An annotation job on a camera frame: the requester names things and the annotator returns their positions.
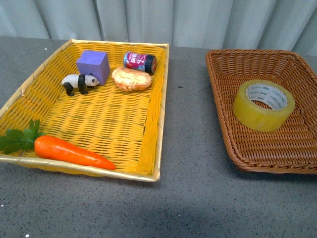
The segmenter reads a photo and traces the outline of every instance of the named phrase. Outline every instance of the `toy food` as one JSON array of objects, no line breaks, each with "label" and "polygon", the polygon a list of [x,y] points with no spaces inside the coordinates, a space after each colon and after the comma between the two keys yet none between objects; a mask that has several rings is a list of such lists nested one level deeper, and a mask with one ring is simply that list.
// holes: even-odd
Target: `toy food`
[{"label": "toy food", "polygon": [[111,76],[118,88],[126,92],[144,90],[152,84],[148,73],[125,67],[116,68]]},{"label": "toy food", "polygon": [[123,66],[130,69],[140,70],[154,74],[157,69],[157,58],[153,55],[142,55],[133,52],[125,53]]},{"label": "toy food", "polygon": [[72,93],[74,88],[78,88],[81,94],[87,94],[86,86],[95,87],[99,84],[99,81],[92,75],[70,74],[61,81],[61,84],[66,89],[68,96],[74,96],[74,93]]},{"label": "toy food", "polygon": [[78,165],[93,166],[106,170],[114,170],[115,165],[101,155],[54,136],[38,132],[40,120],[30,121],[29,128],[23,131],[9,129],[0,136],[0,150],[4,154],[35,148],[35,153],[43,159],[59,160]]}]

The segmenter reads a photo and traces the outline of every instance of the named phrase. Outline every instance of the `gray table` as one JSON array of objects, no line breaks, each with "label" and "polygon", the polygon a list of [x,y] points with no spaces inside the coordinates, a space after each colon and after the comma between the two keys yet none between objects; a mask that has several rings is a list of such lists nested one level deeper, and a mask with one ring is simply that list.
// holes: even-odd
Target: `gray table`
[{"label": "gray table", "polygon": [[[1,107],[64,42],[0,37]],[[1,163],[0,237],[316,237],[317,176],[244,173],[229,159],[207,51],[170,49],[160,181]]]}]

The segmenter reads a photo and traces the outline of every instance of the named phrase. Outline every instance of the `bread roll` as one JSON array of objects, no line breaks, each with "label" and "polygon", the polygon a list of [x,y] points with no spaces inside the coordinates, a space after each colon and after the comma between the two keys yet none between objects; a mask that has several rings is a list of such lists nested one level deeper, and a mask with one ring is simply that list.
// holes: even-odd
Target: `bread roll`
[{"label": "bread roll", "polygon": [[144,90],[152,84],[148,73],[125,67],[116,68],[111,76],[118,88],[126,92]]}]

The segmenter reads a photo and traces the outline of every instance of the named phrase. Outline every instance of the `purple cube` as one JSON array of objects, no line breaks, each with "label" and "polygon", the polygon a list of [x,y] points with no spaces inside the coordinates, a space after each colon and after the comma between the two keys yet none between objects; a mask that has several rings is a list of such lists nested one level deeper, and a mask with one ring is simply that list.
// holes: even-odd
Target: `purple cube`
[{"label": "purple cube", "polygon": [[108,53],[85,50],[76,62],[80,74],[92,74],[104,85],[110,74]]}]

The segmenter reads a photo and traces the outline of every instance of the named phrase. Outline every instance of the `green leaf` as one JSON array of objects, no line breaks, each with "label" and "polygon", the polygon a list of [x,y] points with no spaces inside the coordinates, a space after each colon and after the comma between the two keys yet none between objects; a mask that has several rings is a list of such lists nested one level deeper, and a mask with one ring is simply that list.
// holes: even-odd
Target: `green leaf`
[{"label": "green leaf", "polygon": [[31,129],[26,128],[23,132],[25,137],[32,138],[33,140],[36,139],[36,134]]},{"label": "green leaf", "polygon": [[3,151],[5,155],[11,154],[13,152],[19,151],[21,149],[21,142],[10,143]]},{"label": "green leaf", "polygon": [[34,127],[35,127],[36,131],[38,131],[38,129],[40,128],[40,120],[36,120],[34,122]]},{"label": "green leaf", "polygon": [[9,143],[9,139],[6,135],[0,137],[0,151],[4,150]]},{"label": "green leaf", "polygon": [[30,120],[29,128],[31,131],[36,132],[34,121],[32,119]]},{"label": "green leaf", "polygon": [[24,141],[22,144],[21,144],[21,149],[22,150],[32,150],[34,148],[34,142],[33,140],[31,141]]},{"label": "green leaf", "polygon": [[5,134],[9,140],[16,140],[24,136],[23,131],[17,129],[9,129]]},{"label": "green leaf", "polygon": [[38,137],[45,135],[45,132],[39,132]]}]

